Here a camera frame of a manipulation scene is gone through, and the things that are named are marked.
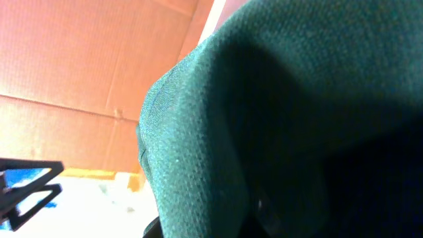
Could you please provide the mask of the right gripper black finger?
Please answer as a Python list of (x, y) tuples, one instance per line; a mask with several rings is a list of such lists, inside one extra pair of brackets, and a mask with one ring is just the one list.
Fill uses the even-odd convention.
[[(45, 175), (31, 183), (10, 188), (7, 186), (5, 172), (8, 170), (21, 169), (50, 169)], [(51, 202), (62, 191), (60, 184), (48, 184), (64, 171), (61, 161), (32, 161), (23, 159), (1, 158), (1, 223), (9, 221), (11, 230), (17, 231), (30, 218), (38, 213), (46, 204)], [(50, 191), (50, 193), (29, 211), (19, 214), (18, 204), (36, 192)]]

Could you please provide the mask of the green garment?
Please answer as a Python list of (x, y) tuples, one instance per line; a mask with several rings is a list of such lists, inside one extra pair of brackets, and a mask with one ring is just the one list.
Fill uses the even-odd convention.
[(421, 0), (249, 1), (149, 89), (146, 237), (421, 237)]

